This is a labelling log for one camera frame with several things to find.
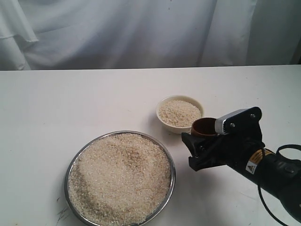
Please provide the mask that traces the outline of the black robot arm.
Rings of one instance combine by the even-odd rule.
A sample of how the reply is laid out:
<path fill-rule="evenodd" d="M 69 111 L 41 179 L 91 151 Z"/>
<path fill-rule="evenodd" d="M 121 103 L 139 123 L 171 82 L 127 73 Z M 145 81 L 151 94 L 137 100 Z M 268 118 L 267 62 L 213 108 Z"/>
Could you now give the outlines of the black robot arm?
<path fill-rule="evenodd" d="M 283 145 L 276 152 L 265 147 L 259 121 L 259 107 L 239 109 L 216 118 L 193 122 L 191 132 L 181 134 L 190 151 L 189 166 L 202 169 L 227 165 L 276 197 L 297 221 L 301 220 L 301 161 L 288 159 L 280 151 L 300 150 L 296 144 Z"/>

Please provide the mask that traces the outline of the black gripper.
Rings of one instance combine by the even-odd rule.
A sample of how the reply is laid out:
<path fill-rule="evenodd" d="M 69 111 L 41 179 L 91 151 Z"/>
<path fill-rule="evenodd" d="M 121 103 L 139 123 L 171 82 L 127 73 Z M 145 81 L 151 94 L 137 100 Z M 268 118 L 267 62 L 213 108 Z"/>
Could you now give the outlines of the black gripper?
<path fill-rule="evenodd" d="M 195 136 L 182 133 L 182 142 L 191 156 L 189 166 L 194 171 L 227 165 L 243 176 L 259 176 L 261 164 L 251 164 L 249 160 L 265 146 L 258 123 L 262 111 L 255 106 L 239 109 L 215 120 L 215 132 L 212 136 Z"/>

